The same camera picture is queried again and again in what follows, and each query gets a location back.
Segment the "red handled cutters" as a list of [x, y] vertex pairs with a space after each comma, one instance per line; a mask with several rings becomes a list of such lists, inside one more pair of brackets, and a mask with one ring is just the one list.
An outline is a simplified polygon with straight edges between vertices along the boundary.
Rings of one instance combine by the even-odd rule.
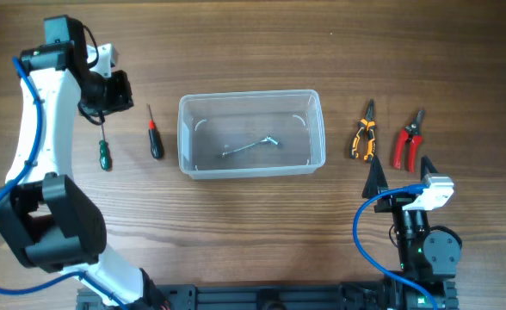
[[423, 142], [421, 124], [424, 116], [425, 110], [419, 110], [412, 121], [398, 133], [392, 160], [392, 166], [395, 169], [402, 167], [402, 160], [404, 159], [406, 161], [406, 170], [411, 173], [415, 172], [417, 151]]

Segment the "black red screwdriver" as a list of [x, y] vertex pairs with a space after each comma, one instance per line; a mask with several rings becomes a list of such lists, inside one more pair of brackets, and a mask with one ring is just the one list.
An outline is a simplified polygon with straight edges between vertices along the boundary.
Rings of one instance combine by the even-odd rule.
[[151, 112], [151, 106], [149, 104], [146, 105], [148, 108], [150, 120], [148, 125], [148, 134], [150, 140], [151, 147], [151, 155], [155, 159], [161, 159], [164, 156], [164, 146], [161, 140], [161, 136], [159, 131], [157, 130], [157, 126], [155, 121], [153, 120], [153, 114]]

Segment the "clear plastic container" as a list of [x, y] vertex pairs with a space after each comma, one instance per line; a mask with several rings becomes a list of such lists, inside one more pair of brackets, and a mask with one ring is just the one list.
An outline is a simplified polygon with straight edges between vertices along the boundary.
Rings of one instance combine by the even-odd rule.
[[[267, 135], [261, 144], [221, 153]], [[311, 174], [326, 161], [325, 127], [315, 90], [264, 90], [186, 95], [177, 129], [181, 171], [195, 180]]]

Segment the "green handled screwdriver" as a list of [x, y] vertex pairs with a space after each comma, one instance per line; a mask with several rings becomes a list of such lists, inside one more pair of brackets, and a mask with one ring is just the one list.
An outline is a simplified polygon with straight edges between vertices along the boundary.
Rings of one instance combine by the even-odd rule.
[[112, 159], [110, 157], [108, 142], [105, 139], [105, 132], [104, 132], [104, 127], [102, 124], [100, 125], [100, 134], [101, 134], [101, 139], [99, 141], [99, 146], [100, 146], [99, 162], [100, 162], [101, 168], [103, 170], [110, 171], [112, 168]]

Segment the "silver socket wrench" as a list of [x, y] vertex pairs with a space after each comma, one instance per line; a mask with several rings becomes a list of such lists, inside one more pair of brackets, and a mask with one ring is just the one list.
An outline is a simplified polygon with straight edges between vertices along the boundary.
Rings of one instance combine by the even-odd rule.
[[232, 155], [234, 153], [237, 153], [237, 152], [241, 152], [241, 151], [244, 151], [246, 149], [249, 149], [253, 146], [257, 146], [257, 145], [261, 145], [261, 144], [270, 144], [270, 145], [274, 145], [274, 146], [278, 146], [280, 144], [280, 141], [273, 138], [272, 136], [270, 135], [267, 135], [266, 137], [256, 141], [256, 142], [252, 142], [246, 146], [241, 146], [237, 149], [234, 149], [234, 150], [231, 150], [231, 151], [225, 151], [225, 152], [222, 152], [221, 153], [221, 157], [224, 158], [224, 157], [227, 157], [229, 155]]

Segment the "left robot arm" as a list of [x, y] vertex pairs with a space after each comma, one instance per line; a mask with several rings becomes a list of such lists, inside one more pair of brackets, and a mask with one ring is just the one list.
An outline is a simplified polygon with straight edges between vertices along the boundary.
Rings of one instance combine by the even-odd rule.
[[75, 279], [113, 309], [167, 309], [147, 273], [108, 245], [100, 209], [72, 173], [74, 119], [101, 126], [133, 105], [117, 53], [67, 15], [45, 19], [45, 41], [13, 63], [23, 111], [14, 161], [0, 187], [0, 233], [18, 262]]

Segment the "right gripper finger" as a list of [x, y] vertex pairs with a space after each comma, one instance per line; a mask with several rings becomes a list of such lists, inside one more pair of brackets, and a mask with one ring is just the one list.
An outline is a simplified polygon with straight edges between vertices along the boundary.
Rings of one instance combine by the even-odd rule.
[[438, 173], [439, 171], [435, 168], [430, 158], [428, 156], [423, 156], [421, 158], [420, 179], [423, 180], [428, 174]]
[[374, 156], [370, 164], [370, 171], [367, 177], [367, 181], [362, 191], [362, 197], [365, 199], [370, 199], [375, 197], [377, 194], [380, 194], [387, 190], [388, 184], [383, 167], [379, 158], [377, 156]]

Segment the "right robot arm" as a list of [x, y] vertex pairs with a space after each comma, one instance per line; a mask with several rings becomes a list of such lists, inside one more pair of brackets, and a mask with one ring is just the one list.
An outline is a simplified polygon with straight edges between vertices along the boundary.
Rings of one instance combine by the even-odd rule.
[[[440, 174], [428, 157], [422, 158], [419, 183], [389, 189], [378, 158], [370, 165], [361, 205], [353, 220], [353, 239], [361, 255], [383, 279], [375, 284], [367, 309], [456, 309], [456, 276], [463, 243], [459, 235], [445, 226], [431, 226], [429, 212], [443, 207], [454, 193], [453, 180]], [[363, 211], [374, 205], [376, 213], [392, 216], [391, 239], [400, 262], [391, 271], [373, 259], [362, 247], [358, 224]]]

